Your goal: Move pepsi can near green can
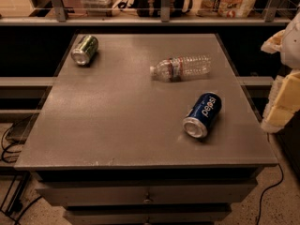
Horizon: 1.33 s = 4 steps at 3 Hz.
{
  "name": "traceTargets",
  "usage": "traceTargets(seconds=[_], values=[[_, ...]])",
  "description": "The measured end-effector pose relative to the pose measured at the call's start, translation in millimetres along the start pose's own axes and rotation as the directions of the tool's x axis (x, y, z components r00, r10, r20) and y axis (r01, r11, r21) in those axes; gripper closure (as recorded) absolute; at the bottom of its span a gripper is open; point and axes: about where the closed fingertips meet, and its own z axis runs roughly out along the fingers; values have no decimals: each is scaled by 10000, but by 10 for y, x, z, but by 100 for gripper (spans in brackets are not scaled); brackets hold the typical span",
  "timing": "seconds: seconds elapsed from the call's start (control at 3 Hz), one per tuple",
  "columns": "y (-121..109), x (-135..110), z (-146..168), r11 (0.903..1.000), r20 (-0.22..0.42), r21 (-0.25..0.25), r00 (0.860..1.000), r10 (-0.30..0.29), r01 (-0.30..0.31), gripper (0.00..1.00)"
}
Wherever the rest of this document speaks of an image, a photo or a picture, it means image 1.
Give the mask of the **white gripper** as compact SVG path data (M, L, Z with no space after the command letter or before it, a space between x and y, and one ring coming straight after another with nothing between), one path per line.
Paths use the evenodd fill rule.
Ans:
M280 53L281 63L291 69L300 69L300 13L285 30L280 30L261 46L265 53ZM283 129L300 110L300 70L285 77L276 76L268 103L262 115L261 128L268 133Z

